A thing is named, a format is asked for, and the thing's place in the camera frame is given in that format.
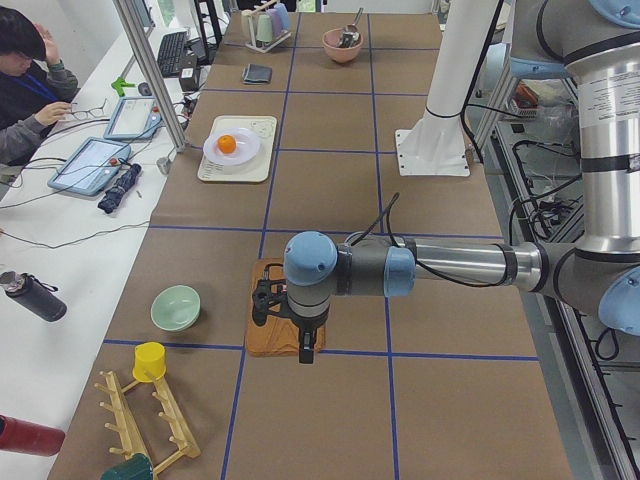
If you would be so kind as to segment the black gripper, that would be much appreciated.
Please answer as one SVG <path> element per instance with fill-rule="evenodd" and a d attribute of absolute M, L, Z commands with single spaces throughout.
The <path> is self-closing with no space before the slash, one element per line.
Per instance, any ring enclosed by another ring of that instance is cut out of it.
<path fill-rule="evenodd" d="M 322 327 L 328 318 L 328 310 L 325 309 L 315 316 L 303 316 L 296 312 L 291 314 L 291 321 L 298 327 L 299 355 L 301 364 L 313 364 L 315 356 L 315 344 L 318 329 Z"/>

